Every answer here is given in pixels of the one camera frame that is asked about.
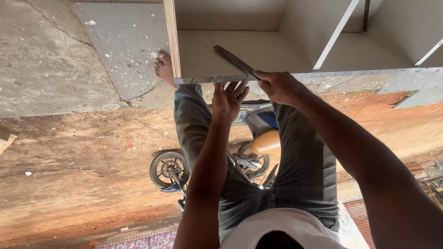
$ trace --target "motorcycle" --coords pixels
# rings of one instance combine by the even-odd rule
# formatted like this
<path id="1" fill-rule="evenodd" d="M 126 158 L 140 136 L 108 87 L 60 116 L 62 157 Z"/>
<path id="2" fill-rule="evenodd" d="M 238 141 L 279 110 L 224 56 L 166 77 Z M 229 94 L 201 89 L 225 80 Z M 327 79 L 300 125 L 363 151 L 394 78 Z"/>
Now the motorcycle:
<path id="1" fill-rule="evenodd" d="M 228 151 L 228 161 L 242 175 L 260 189 L 268 189 L 274 183 L 277 165 L 269 172 L 269 154 L 280 154 L 280 137 L 276 116 L 270 101 L 245 101 L 233 126 L 247 125 L 253 140 L 240 146 L 236 153 Z M 178 200 L 179 209 L 183 213 L 186 199 L 186 183 L 190 172 L 181 150 L 165 150 L 157 155 L 149 167 L 152 183 L 161 192 L 173 193 L 180 191 L 183 199 Z M 263 176 L 260 184 L 254 182 Z"/>

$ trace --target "dirt ground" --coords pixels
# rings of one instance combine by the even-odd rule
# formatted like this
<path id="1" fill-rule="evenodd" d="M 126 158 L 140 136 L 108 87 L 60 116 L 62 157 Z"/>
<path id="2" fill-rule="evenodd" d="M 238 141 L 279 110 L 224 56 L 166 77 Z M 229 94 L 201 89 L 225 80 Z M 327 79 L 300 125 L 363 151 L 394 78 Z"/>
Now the dirt ground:
<path id="1" fill-rule="evenodd" d="M 323 99 L 404 162 L 430 160 L 443 148 L 443 104 L 391 109 L 405 95 L 339 93 Z M 179 148 L 172 114 L 131 109 L 1 119 L 20 135 L 0 155 L 0 247 L 179 215 L 180 194 L 159 192 L 148 175 L 157 153 Z M 246 126 L 232 127 L 231 151 L 251 138 Z"/>

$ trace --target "left hand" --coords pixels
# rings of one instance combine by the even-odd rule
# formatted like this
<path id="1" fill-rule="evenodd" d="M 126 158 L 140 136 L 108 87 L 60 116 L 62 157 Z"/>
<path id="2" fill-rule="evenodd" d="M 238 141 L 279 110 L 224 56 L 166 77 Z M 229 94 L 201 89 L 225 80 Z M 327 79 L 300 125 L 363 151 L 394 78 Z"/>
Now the left hand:
<path id="1" fill-rule="evenodd" d="M 249 93 L 247 81 L 242 81 L 236 88 L 238 82 L 229 83 L 228 87 L 223 90 L 222 83 L 214 83 L 214 97 L 212 98 L 212 109 L 214 119 L 218 121 L 232 122 L 237 118 L 240 111 L 240 105 Z"/>

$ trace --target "white t-shirt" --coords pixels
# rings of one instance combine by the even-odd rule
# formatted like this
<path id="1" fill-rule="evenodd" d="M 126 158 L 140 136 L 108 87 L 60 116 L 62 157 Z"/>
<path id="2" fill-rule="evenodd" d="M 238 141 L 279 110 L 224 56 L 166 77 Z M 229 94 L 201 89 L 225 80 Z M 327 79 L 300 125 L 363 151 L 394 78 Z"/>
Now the white t-shirt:
<path id="1" fill-rule="evenodd" d="M 220 248 L 255 249 L 258 241 L 272 231 L 287 233 L 304 249 L 346 249 L 339 243 L 337 232 L 296 208 L 273 208 L 246 218 L 226 235 Z"/>

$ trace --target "jeans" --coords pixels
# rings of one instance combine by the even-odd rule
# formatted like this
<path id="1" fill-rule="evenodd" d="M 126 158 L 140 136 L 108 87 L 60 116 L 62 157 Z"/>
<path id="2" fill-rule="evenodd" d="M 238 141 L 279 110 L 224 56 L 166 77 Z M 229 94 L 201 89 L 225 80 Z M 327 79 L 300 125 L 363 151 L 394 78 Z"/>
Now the jeans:
<path id="1" fill-rule="evenodd" d="M 198 84 L 178 85 L 174 106 L 177 135 L 192 172 L 212 115 Z M 218 205 L 220 241 L 247 217 L 270 208 L 298 208 L 317 217 L 325 227 L 339 229 L 334 155 L 300 111 L 277 103 L 272 106 L 281 144 L 274 185 L 262 190 L 228 163 Z"/>

